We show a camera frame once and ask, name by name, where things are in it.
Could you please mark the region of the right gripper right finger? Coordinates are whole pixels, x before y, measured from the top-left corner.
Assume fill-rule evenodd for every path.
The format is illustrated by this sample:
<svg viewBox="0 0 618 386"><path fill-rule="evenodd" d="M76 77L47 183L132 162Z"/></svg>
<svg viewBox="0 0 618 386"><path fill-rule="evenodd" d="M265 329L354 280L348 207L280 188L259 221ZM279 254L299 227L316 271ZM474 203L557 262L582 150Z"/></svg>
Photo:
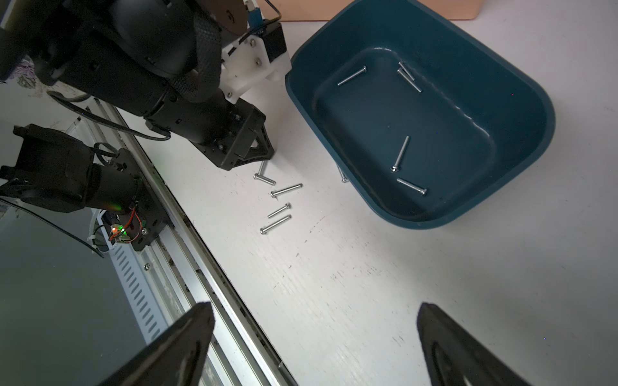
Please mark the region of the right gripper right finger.
<svg viewBox="0 0 618 386"><path fill-rule="evenodd" d="M436 304L421 304L417 329L432 385L528 384Z"/></svg>

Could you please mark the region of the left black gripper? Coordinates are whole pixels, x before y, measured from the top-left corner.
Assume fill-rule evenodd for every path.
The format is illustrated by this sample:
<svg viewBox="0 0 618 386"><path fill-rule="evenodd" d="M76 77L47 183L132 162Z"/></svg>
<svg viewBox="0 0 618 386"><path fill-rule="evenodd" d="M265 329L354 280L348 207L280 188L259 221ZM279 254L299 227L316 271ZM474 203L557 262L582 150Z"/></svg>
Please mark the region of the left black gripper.
<svg viewBox="0 0 618 386"><path fill-rule="evenodd" d="M267 134L265 114L244 100L229 103L225 112L225 119L213 139L191 144L222 170L271 160L275 148Z"/></svg>

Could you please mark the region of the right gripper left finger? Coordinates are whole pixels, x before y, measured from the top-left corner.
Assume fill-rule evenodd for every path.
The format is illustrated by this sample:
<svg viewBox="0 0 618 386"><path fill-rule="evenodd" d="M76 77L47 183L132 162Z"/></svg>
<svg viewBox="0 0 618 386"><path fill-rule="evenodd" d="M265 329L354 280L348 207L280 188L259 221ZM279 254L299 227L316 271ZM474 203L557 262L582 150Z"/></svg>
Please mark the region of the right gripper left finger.
<svg viewBox="0 0 618 386"><path fill-rule="evenodd" d="M198 385L212 341L212 304L199 302L102 385Z"/></svg>

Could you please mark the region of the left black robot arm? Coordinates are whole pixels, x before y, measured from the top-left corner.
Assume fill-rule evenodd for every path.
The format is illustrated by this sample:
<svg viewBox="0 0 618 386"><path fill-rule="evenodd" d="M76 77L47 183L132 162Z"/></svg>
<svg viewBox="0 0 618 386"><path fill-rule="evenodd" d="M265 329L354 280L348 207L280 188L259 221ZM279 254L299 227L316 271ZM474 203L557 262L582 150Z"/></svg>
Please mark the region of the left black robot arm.
<svg viewBox="0 0 618 386"><path fill-rule="evenodd" d="M249 38L285 52L278 19L251 22L251 1L5 1L1 78L24 58L47 86L63 82L173 134L231 170L270 160L265 115L221 86L224 64Z"/></svg>

